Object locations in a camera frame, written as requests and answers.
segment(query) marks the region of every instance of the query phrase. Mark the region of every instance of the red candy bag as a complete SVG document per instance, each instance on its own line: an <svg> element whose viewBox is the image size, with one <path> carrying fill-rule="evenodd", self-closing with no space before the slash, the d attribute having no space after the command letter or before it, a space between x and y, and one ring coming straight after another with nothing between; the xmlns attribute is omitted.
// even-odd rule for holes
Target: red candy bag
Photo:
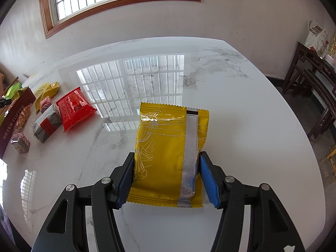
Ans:
<svg viewBox="0 0 336 252"><path fill-rule="evenodd" d="M86 100L80 87L67 93L60 100L56 101L56 104L61 113L64 132L97 111Z"/></svg>

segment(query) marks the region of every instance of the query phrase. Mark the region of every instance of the floor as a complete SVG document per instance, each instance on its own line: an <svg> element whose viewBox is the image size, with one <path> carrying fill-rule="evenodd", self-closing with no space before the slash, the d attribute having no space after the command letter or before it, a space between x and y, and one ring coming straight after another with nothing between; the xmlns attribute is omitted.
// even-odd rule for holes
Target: floor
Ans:
<svg viewBox="0 0 336 252"><path fill-rule="evenodd" d="M288 90L283 97L292 108L305 132L308 133L314 123L319 119L321 111L315 105L311 97L292 97L291 93L291 90ZM335 140L332 137L330 130L328 130L324 134L318 136L317 139L311 138L310 143L320 168L326 199L325 227L318 238L307 249L307 252L315 252L336 221L336 182L333 180L334 171L331 163L326 159L326 156L330 153L330 149L335 145Z"/></svg>

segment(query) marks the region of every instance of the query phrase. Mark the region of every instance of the snack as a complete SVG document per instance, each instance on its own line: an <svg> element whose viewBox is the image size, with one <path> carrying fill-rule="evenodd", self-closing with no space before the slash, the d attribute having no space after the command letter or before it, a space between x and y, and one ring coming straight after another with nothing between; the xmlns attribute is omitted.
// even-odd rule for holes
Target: snack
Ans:
<svg viewBox="0 0 336 252"><path fill-rule="evenodd" d="M26 91L27 88L28 87L24 87L24 88L17 90L16 93L12 96L11 100L14 101L18 99L20 96L22 96L22 94Z"/></svg>
<svg viewBox="0 0 336 252"><path fill-rule="evenodd" d="M58 90L60 88L59 82L54 82L50 84L49 82L46 82L42 84L34 93L36 97L35 102L35 109L36 113L40 110L40 102L41 100L45 99L47 96L50 98L53 98L54 95L57 94Z"/></svg>
<svg viewBox="0 0 336 252"><path fill-rule="evenodd" d="M40 102L40 111L44 113L51 106L51 98L47 96L45 99Z"/></svg>
<svg viewBox="0 0 336 252"><path fill-rule="evenodd" d="M29 151L30 142L23 133L14 134L10 141L18 153L24 154Z"/></svg>
<svg viewBox="0 0 336 252"><path fill-rule="evenodd" d="M62 116L64 132L97 111L86 100L80 87L67 93L56 104Z"/></svg>
<svg viewBox="0 0 336 252"><path fill-rule="evenodd" d="M198 152L209 111L141 103L133 184L127 201L155 206L202 207Z"/></svg>
<svg viewBox="0 0 336 252"><path fill-rule="evenodd" d="M8 143L13 134L15 123L21 114L22 110L28 105L34 103L36 100L33 92L29 87L20 89L15 95L20 95L14 105L11 107L9 113L5 117L5 111L0 113L0 158L3 157Z"/></svg>
<svg viewBox="0 0 336 252"><path fill-rule="evenodd" d="M8 89L6 95L4 95L3 97L5 99L11 99L15 95L15 93L21 88L22 88L21 83L17 82Z"/></svg>
<svg viewBox="0 0 336 252"><path fill-rule="evenodd" d="M12 103L8 106L7 111L5 111L5 117L8 115L9 111L14 106L14 104L15 104L16 101L17 101L17 99L13 100Z"/></svg>
<svg viewBox="0 0 336 252"><path fill-rule="evenodd" d="M62 125L56 105L53 103L33 124L34 136L44 143Z"/></svg>
<svg viewBox="0 0 336 252"><path fill-rule="evenodd" d="M31 106L26 106L22 112L20 113L19 117L17 118L17 121L15 123L15 126L13 128L13 133L18 132L21 130L27 123L28 117L30 116L31 112Z"/></svg>

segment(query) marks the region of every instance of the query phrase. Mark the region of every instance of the yellow snack package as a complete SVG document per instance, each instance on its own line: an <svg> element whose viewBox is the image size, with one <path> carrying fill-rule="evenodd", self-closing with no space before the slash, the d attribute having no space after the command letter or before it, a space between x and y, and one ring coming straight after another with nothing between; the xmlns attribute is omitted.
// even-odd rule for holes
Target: yellow snack package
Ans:
<svg viewBox="0 0 336 252"><path fill-rule="evenodd" d="M154 206L202 207L198 153L209 111L141 103L133 185L127 201Z"/></svg>
<svg viewBox="0 0 336 252"><path fill-rule="evenodd" d="M50 84L49 82L46 82L42 84L34 92L34 95L36 97L36 102L35 102L36 113L38 113L38 111L40 110L40 102L46 97L53 98L53 96L57 94L59 88L60 88L59 82L54 82L52 84Z"/></svg>

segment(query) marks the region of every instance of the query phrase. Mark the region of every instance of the window frame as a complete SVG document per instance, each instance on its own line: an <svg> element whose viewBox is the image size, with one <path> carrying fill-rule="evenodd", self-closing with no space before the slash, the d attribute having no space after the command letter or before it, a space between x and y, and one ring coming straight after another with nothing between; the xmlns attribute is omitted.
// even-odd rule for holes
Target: window frame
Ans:
<svg viewBox="0 0 336 252"><path fill-rule="evenodd" d="M54 7L54 1L53 0L39 0L40 3L40 10L41 10L41 17L42 17L42 23L43 23L43 29L45 33L45 37L49 38L58 31L62 30L63 28L66 28L67 26L84 19L88 16L94 15L96 13L121 7L123 5L130 5L135 3L142 3L147 1L165 1L165 0L108 0L105 3L93 5L91 7L88 7L86 10L79 12L78 14L71 16L70 18L67 18L66 20L58 23L53 23L53 20L55 20L55 10L50 10L51 7ZM200 2L201 0L183 0L183 1L197 1Z"/></svg>

